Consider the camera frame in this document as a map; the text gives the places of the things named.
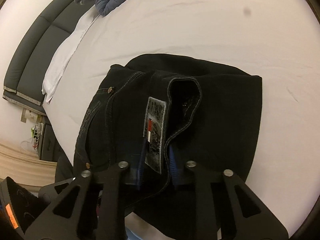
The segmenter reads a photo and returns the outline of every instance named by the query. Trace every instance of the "gray headboard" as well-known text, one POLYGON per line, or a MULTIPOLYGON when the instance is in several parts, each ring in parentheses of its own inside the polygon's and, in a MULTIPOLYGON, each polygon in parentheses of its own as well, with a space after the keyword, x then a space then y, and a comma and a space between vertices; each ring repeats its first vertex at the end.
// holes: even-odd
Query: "gray headboard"
POLYGON ((4 78, 4 99, 45 115, 42 82, 53 54, 93 4, 53 0, 42 11, 12 57, 4 78))

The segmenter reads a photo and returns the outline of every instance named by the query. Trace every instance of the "fitted sheet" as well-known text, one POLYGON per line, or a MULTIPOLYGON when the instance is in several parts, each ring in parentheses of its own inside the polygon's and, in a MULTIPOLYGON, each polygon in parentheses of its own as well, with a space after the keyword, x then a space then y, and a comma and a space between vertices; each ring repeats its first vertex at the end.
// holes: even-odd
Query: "fitted sheet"
POLYGON ((127 0, 91 25, 44 109, 72 163, 86 109, 112 64, 170 53, 261 76, 246 183, 292 235, 320 194, 319 51, 320 26, 304 0, 127 0))

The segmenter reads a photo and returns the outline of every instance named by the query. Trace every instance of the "orange tape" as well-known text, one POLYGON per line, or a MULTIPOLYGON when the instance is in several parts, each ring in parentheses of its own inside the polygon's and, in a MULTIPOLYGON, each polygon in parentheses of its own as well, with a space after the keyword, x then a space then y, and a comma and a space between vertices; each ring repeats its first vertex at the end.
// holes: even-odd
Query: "orange tape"
POLYGON ((14 215, 13 215, 13 212, 12 212, 12 209, 11 209, 11 206, 10 206, 10 203, 5 206, 5 209, 7 210, 7 213, 8 213, 8 216, 9 216, 9 218, 10 218, 10 221, 11 221, 11 223, 12 223, 12 225, 13 225, 13 228, 14 228, 14 229, 18 228, 19 226, 18 226, 18 223, 17 223, 17 221, 16 221, 16 219, 15 219, 15 217, 14 217, 14 215))

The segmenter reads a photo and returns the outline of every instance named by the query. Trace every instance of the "white wall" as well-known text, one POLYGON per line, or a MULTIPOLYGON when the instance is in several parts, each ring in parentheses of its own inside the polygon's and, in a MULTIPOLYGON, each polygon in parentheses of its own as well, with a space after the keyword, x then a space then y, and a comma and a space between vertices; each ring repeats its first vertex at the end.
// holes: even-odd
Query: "white wall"
MULTIPOLYGON (((7 0, 0 10, 0 87, 11 58, 33 21, 52 0, 7 0)), ((0 98, 0 140, 20 145, 33 124, 20 121, 22 107, 0 98)))

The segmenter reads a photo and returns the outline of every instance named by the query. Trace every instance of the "rivet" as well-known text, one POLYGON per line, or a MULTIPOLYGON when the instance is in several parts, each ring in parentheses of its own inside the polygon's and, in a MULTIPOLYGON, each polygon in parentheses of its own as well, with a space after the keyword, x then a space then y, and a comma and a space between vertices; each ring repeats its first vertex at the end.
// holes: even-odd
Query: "rivet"
POLYGON ((88 171, 88 170, 82 171, 81 176, 84 178, 90 177, 91 171, 88 171))
POLYGON ((127 163, 127 162, 119 162, 118 165, 119 165, 120 168, 126 168, 126 167, 128 167, 129 163, 127 163))
POLYGON ((189 167, 189 168, 193 168, 193 167, 195 167, 196 165, 197 165, 197 163, 194 162, 194 161, 188 161, 188 162, 186 163, 186 166, 189 167))
POLYGON ((227 177, 231 177, 233 175, 233 171, 232 170, 224 170, 223 174, 227 177))

